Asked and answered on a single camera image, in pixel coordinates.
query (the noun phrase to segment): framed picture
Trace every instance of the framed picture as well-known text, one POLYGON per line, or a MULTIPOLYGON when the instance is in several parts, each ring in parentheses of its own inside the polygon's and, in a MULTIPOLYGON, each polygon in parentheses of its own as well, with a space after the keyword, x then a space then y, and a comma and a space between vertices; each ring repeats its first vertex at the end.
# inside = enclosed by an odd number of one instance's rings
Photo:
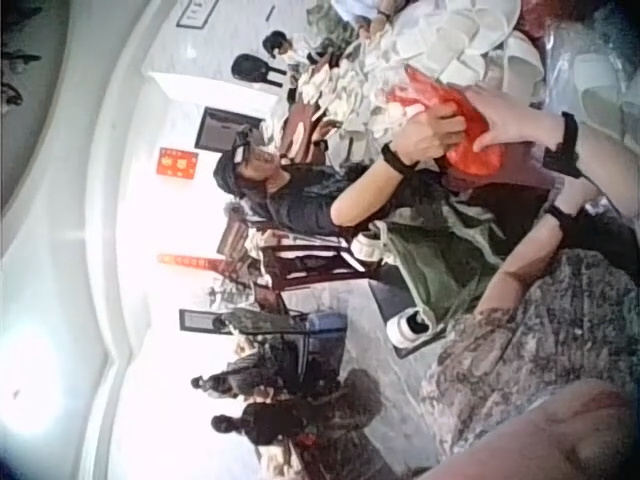
POLYGON ((233 335, 229 326, 222 320, 222 314, 207 310, 187 310, 181 308, 180 331, 210 333, 213 335, 233 335))
POLYGON ((165 177, 193 180, 198 165, 198 153, 177 150, 175 148, 161 148, 158 153, 156 173, 165 177))
POLYGON ((236 112, 206 107, 194 147, 223 153, 231 148, 238 131, 245 125, 260 128, 261 119, 236 112))
POLYGON ((218 3, 220 0, 190 0, 182 11, 176 27, 193 30, 204 29, 218 3))

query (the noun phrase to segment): finger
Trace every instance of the finger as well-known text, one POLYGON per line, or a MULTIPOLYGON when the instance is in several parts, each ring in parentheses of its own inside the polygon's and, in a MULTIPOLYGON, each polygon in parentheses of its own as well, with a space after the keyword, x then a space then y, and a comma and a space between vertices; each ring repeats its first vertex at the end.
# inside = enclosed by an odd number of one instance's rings
POLYGON ((452 146, 458 145, 464 139, 465 139, 465 134, 463 132, 457 132, 457 133, 447 133, 446 135, 443 135, 441 141, 445 145, 452 147, 452 146))
POLYGON ((433 118, 447 118, 456 114, 458 107, 453 102, 443 103, 442 105, 436 105, 427 112, 433 118))
POLYGON ((461 116, 440 120, 436 126, 436 130, 441 133, 458 133, 466 129, 467 121, 461 116))
POLYGON ((473 142, 473 151, 481 152, 485 148, 490 147, 491 145, 495 145, 496 143, 500 142, 497 136, 492 131, 483 133, 476 139, 475 142, 473 142))

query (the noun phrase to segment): black cap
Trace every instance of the black cap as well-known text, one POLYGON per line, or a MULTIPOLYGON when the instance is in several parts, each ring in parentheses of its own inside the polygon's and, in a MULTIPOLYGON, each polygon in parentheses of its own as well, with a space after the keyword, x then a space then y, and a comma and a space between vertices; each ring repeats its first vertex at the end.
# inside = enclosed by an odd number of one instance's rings
POLYGON ((247 131, 240 131, 236 135, 231 150, 227 150, 218 159, 213 169, 213 178, 218 188, 236 198, 244 197, 242 190, 238 188, 236 166, 241 163, 249 153, 249 137, 247 131))

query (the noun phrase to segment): hand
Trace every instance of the hand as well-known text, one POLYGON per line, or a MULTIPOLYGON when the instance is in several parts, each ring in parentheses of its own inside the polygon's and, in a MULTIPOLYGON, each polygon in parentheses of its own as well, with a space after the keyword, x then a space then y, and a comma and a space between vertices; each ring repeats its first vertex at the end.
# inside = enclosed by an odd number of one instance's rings
POLYGON ((387 26, 387 19, 382 15, 377 15, 372 21, 369 27, 369 35, 375 37, 384 30, 387 26))
POLYGON ((564 177, 564 186, 554 204, 569 215, 576 215, 580 209, 602 193, 586 178, 564 177))
POLYGON ((292 73, 289 76, 289 85, 291 86, 291 88, 295 88, 298 86, 298 81, 300 80, 300 75, 297 73, 292 73))
POLYGON ((409 119, 396 133, 391 149, 405 164, 439 158, 464 140, 465 119, 456 116, 453 103, 438 105, 409 119))
POLYGON ((506 93, 480 86, 468 88, 465 95, 484 115, 490 127, 475 141, 473 149, 476 152, 502 143, 534 141, 555 147, 562 141, 564 123, 555 115, 523 106, 506 93))
POLYGON ((366 42, 371 38, 369 27, 367 25, 360 25, 358 27, 358 38, 360 38, 360 40, 363 42, 366 42))
POLYGON ((336 120, 323 120, 314 130, 313 135, 311 136, 311 141, 318 142, 320 140, 324 140, 329 136, 334 128, 339 128, 340 125, 341 123, 336 120))

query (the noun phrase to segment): picture frame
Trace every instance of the picture frame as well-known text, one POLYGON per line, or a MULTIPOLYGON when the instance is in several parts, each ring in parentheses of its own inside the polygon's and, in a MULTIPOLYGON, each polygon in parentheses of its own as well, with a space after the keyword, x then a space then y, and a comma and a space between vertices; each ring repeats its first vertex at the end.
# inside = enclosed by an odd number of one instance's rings
POLYGON ((194 148, 224 153, 232 147, 236 133, 245 125, 259 130, 262 119, 237 112, 205 107, 194 148))
POLYGON ((176 28, 203 30, 220 0, 189 0, 176 22, 176 28))
POLYGON ((210 310, 179 310, 180 331, 191 333, 208 333, 212 335, 233 335, 228 325, 223 322, 214 322, 220 313, 210 310))

